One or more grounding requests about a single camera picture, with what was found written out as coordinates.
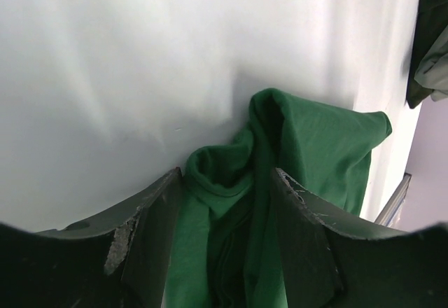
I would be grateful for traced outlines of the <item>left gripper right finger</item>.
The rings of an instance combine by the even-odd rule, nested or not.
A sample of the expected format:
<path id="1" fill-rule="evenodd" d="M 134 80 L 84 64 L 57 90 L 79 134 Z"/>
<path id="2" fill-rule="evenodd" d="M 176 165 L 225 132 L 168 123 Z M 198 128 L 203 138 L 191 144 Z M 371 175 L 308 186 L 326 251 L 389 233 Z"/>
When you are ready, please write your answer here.
<path id="1" fill-rule="evenodd" d="M 446 307 L 447 224 L 403 232 L 359 218 L 272 171 L 289 307 Z"/>

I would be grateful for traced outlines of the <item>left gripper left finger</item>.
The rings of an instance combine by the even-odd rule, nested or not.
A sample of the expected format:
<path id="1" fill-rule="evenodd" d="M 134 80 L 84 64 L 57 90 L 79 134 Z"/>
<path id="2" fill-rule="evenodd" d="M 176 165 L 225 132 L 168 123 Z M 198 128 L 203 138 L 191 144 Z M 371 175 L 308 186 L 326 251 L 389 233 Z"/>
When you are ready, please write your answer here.
<path id="1" fill-rule="evenodd" d="M 172 169 L 63 230 L 1 226 L 2 307 L 160 307 L 181 205 Z"/>

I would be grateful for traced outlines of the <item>green t shirt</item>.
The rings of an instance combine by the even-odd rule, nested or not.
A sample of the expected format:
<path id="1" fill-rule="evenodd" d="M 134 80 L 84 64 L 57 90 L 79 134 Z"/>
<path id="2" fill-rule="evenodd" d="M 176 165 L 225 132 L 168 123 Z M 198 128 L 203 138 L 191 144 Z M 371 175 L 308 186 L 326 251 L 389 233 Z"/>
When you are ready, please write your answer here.
<path id="1" fill-rule="evenodd" d="M 381 111 L 253 95 L 233 140 L 185 164 L 166 306 L 289 307 L 290 274 L 336 269 L 307 196 L 359 216 L 372 152 L 391 132 Z"/>

